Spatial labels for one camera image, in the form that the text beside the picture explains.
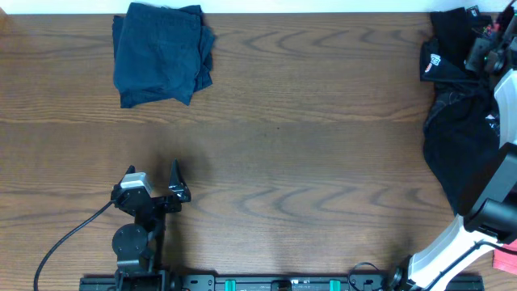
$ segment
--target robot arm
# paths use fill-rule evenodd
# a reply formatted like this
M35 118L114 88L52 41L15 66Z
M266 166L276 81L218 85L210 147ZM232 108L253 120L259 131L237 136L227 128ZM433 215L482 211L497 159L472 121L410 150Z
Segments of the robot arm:
M391 290L446 289L474 260L517 239L517 145L506 143L498 157L461 197L454 222L425 250L406 259Z
M134 288L169 280L168 274L160 271L165 216L181 211L181 204L191 200L190 190L180 174L177 160L172 164L169 189L172 195L151 198L152 187L147 174L136 173L133 166L113 187L111 201L115 207L135 217L134 223L122 226L115 232L111 242L117 255L117 290L123 289L123 286Z

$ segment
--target folded cloth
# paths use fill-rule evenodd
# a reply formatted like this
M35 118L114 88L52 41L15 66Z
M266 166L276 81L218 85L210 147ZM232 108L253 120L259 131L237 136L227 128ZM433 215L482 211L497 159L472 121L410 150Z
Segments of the folded cloth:
M113 82L122 108L170 98L189 105L195 91L212 85L215 37L202 16L200 6L131 3L125 18L113 18Z
M431 13L435 35L423 44L420 79L435 83L435 102L423 126L423 155L442 184L454 214L460 195L498 152L487 116L498 110L488 76L464 67L476 35L490 17L468 19L465 9Z

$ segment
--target wood grain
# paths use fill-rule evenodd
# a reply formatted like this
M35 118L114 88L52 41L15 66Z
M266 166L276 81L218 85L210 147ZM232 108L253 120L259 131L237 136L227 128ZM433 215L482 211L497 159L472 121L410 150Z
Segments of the wood grain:
M0 33L0 289L28 290L45 252L108 199L129 164L165 193L178 158L193 201L167 263L219 273L389 269L451 221L422 158L432 86L424 14L209 15L214 85L120 109L110 15L20 15ZM49 260L43 290L116 269L109 209ZM471 268L488 290L517 278Z

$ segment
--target black cable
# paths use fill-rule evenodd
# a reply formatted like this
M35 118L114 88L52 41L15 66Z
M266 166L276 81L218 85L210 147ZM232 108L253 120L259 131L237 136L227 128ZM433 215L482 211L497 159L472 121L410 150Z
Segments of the black cable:
M461 263L462 260L464 260L470 254L472 254L475 250L478 250L481 246L489 246L489 247L493 247L494 249L496 249L498 251L505 252L505 253L507 253L509 255L517 255L517 251L509 250L509 249L507 249L505 247L500 247L500 246L498 246L496 244L493 244L491 242L476 242L471 248L469 248L468 251L466 251L458 259L456 259L454 262L452 262L452 264L450 264L448 267L446 267L445 270L440 272L440 274L431 282L431 284L424 291L429 291L433 287L435 287L436 283L438 283L438 281L440 279L442 279L443 276L445 276L448 272L450 272L455 266L457 266L459 263Z
M354 281L351 279L351 277L352 277L353 272L354 272L357 268L359 268L359 267L361 267L361 266L371 266L371 267L374 267L378 272L380 272L380 270L379 270L379 269L378 269L374 264L372 264L372 263L369 263L369 262L362 262L362 263L356 264L356 265L355 265L355 266L354 266L354 267L353 267L353 268L348 272L348 284L349 284L349 285L350 285L350 286L351 286L355 291L360 291L360 290L359 290L359 289L357 289L357 287L355 287L355 284L356 284L357 282L354 282Z
M83 223L81 223L78 227L74 228L72 231L70 231L67 235L65 235L62 239L59 240L59 242L56 242L54 247L48 251L47 255L41 260L40 266L38 267L38 270L36 271L36 274L34 275L34 291L38 291L38 279L40 279L41 270L43 269L43 266L45 263L47 263L48 258L50 255L69 237L72 236L72 234L75 234L78 232L81 228L83 228L88 223L92 222L97 216L99 216L101 213L104 212L104 210L108 209L111 204L113 204L113 201L109 201L104 207L102 207L99 211L97 211L96 214L92 215L90 218L85 220Z

